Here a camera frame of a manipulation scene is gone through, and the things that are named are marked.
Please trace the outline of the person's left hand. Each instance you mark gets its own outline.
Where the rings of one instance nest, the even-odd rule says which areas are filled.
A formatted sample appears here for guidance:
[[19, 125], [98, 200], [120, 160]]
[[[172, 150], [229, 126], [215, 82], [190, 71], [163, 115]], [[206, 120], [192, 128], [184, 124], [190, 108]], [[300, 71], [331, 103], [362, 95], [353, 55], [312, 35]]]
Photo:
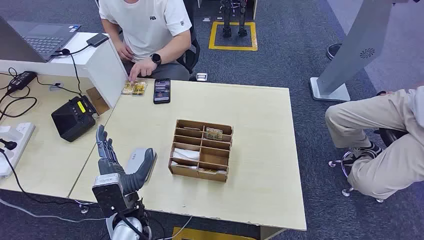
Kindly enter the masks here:
[[130, 82], [134, 82], [139, 75], [142, 77], [150, 76], [157, 66], [150, 58], [138, 61], [131, 68], [128, 79]]

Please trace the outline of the person's right hand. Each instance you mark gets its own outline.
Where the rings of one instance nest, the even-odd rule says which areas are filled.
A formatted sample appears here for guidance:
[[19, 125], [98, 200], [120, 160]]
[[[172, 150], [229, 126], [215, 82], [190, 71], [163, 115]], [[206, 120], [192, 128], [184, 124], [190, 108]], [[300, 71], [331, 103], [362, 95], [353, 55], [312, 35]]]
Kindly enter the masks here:
[[114, 43], [115, 49], [122, 60], [132, 61], [134, 54], [132, 50], [122, 41]]

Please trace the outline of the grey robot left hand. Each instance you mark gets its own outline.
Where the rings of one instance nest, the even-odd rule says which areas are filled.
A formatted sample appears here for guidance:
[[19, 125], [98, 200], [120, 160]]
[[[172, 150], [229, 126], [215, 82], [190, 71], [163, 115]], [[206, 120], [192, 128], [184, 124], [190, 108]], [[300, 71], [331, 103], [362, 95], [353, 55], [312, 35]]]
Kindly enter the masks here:
[[100, 124], [96, 130], [100, 174], [118, 174], [124, 195], [140, 190], [151, 174], [157, 153], [153, 148], [136, 148], [130, 155], [126, 168], [123, 168], [112, 146], [113, 141], [107, 136], [105, 126]]

